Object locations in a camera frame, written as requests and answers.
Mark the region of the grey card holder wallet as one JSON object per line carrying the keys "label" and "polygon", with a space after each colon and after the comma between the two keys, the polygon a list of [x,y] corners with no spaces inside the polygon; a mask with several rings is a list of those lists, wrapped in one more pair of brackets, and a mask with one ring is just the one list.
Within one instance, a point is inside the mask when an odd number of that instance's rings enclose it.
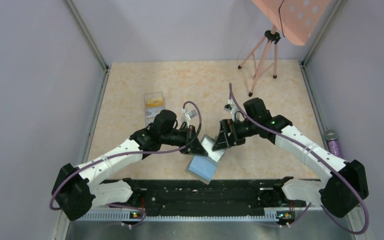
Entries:
{"label": "grey card holder wallet", "polygon": [[213,151],[216,140],[209,135],[205,134],[200,143],[207,151],[208,156],[193,155],[185,172],[195,177],[206,185],[212,181],[218,164],[224,156],[226,149]]}

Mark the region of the clear plastic card box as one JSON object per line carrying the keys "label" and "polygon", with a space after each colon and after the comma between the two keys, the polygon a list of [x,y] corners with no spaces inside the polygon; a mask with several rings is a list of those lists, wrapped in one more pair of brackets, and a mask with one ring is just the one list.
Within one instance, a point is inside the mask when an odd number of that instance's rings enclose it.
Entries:
{"label": "clear plastic card box", "polygon": [[143,99],[145,126],[148,126],[165,109],[164,95],[162,91],[151,92],[144,94]]}

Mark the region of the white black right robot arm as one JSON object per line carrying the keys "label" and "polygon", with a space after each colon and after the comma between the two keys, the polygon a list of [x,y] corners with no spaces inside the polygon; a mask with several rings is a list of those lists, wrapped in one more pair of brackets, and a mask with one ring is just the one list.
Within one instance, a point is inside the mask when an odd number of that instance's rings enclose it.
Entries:
{"label": "white black right robot arm", "polygon": [[358,160],[348,162],[325,150],[303,135],[284,116],[272,116],[260,98],[244,102],[243,107],[240,112],[244,120],[232,118],[220,121],[213,151],[243,145],[247,137],[258,135],[290,152],[319,178],[303,180],[288,176],[278,180],[273,186],[273,200],[277,205],[305,201],[321,205],[338,218],[361,206],[365,217],[369,216],[364,203],[369,191],[362,163]]}

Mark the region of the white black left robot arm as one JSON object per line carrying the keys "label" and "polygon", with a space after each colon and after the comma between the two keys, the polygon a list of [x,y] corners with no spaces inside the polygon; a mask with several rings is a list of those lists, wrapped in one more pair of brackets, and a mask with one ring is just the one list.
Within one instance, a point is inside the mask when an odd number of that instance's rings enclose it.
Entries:
{"label": "white black left robot arm", "polygon": [[176,122],[176,114],[163,109],[147,127],[135,131],[109,152],[89,163],[62,166],[51,191],[50,209],[61,210],[70,221],[75,221],[89,210],[107,204],[125,203],[134,207],[140,202],[141,194],[132,180],[104,181],[132,163],[164,154],[163,145],[175,146],[184,155],[208,156],[196,128],[183,125],[176,129]]}

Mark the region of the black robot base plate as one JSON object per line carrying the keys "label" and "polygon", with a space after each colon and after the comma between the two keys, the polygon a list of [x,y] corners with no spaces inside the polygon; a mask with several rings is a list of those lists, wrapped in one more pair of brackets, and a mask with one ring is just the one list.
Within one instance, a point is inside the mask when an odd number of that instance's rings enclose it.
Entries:
{"label": "black robot base plate", "polygon": [[125,205],[144,208],[151,217],[254,217],[269,208],[305,208],[273,190],[274,179],[199,180],[133,179],[133,194]]}

